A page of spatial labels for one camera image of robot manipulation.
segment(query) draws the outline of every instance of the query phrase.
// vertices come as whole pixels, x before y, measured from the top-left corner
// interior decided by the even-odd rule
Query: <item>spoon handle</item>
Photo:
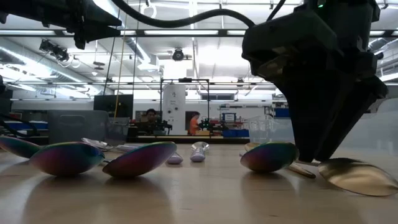
[[[293,171],[297,174],[303,175],[304,177],[308,177],[311,179],[316,178],[317,176],[310,171],[298,166],[296,163],[292,163],[290,166],[287,167],[288,170]]]

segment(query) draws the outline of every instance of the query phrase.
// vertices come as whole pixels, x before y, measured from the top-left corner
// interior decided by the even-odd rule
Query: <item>ceiling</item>
[[[190,16],[188,0],[152,0],[152,4],[156,5],[157,14],[156,19],[174,20],[181,19]],[[128,1],[128,3],[135,7],[139,7],[139,1]],[[197,13],[201,13],[210,9],[219,8],[219,0],[207,0],[198,1],[196,6]],[[276,17],[290,14],[294,7],[300,4],[301,1],[287,0],[286,5],[277,13]],[[270,10],[269,1],[250,1],[250,0],[228,0],[227,4],[223,4],[226,9],[232,9],[238,11],[245,16],[248,16],[256,24],[262,23],[268,17],[272,10]],[[146,9],[145,14],[148,16],[152,15],[152,9]],[[148,25],[137,23],[134,19],[128,17],[125,21],[125,25],[129,29],[154,29]],[[195,29],[245,29],[246,26],[236,19],[230,17],[213,17],[205,21],[195,24]],[[379,22],[372,24],[372,29],[396,29],[398,28],[398,9],[385,9],[381,11],[381,18]],[[10,15],[7,19],[6,24],[0,24],[0,29],[43,29],[40,22],[24,19],[17,16]],[[62,27],[52,26],[51,29],[63,29]],[[191,27],[181,27],[181,29],[191,29]],[[78,73],[95,82],[103,82],[105,80],[107,71],[109,69],[110,77],[118,77],[119,74],[122,77],[132,77],[134,72],[138,79],[137,82],[147,80],[144,77],[151,77],[154,80],[160,79],[160,73],[157,71],[148,72],[140,70],[134,63],[134,53],[132,50],[124,45],[121,38],[108,38],[98,41],[98,48],[96,52],[96,42],[90,42],[86,45],[85,50],[80,50],[75,47],[73,38],[69,37],[7,37],[8,40],[20,45],[25,49],[35,52],[38,55],[44,56],[45,58],[53,62],[52,68],[57,69],[57,61],[49,56],[45,55],[39,50],[42,39],[48,39],[52,43],[57,44],[61,47],[68,49],[68,53],[75,56],[80,61],[80,66],[77,66],[79,62],[73,61],[63,63],[67,66],[69,71]],[[198,78],[210,78],[216,80],[216,82],[230,82],[236,81],[237,78],[246,77],[245,81],[250,78],[251,82],[261,82],[262,79],[253,77],[249,74],[249,64],[247,61],[241,58],[241,44],[242,38],[237,37],[197,37],[195,38],[196,47],[196,60],[198,65]],[[110,56],[114,41],[114,55]],[[193,55],[193,41],[191,37],[139,37],[137,38],[138,44],[142,47],[144,52],[147,54],[154,54],[158,56],[160,65],[167,63],[170,60],[170,52],[173,52],[175,48],[182,48],[183,52],[188,55]],[[92,72],[96,65],[94,61],[103,62],[105,66],[104,70],[96,71],[98,74],[94,76]],[[184,66],[188,67],[187,76],[194,77],[192,61],[185,61]],[[145,86],[138,86],[138,89],[146,89]]]

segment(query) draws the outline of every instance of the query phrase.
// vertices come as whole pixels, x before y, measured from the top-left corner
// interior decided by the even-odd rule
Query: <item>wooden tabletop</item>
[[[287,170],[258,175],[239,163],[239,145],[213,145],[193,164],[179,145],[181,166],[162,165],[133,180],[101,167],[75,178],[43,174],[27,159],[0,152],[1,224],[397,223],[398,196],[376,198],[333,188],[317,173]],[[398,158],[338,151],[371,162],[398,178]]]

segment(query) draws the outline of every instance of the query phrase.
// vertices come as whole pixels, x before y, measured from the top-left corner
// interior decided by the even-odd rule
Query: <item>rainbow metallic spoon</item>
[[[0,137],[0,148],[17,156],[31,158],[41,147],[28,141],[12,137]]]
[[[30,158],[42,172],[56,176],[81,174],[104,160],[104,153],[82,142],[65,142],[44,147]]]
[[[241,164],[256,172],[274,172],[288,167],[298,156],[299,152],[292,143],[269,142],[245,153]]]
[[[136,177],[162,165],[176,150],[174,142],[155,142],[124,153],[102,171],[113,177]]]

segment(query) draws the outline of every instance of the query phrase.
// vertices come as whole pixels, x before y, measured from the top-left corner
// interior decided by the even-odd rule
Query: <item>orange shirt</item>
[[[189,133],[192,135],[195,135],[197,133],[197,128],[198,127],[198,120],[195,118],[191,119],[191,122],[189,124]]]

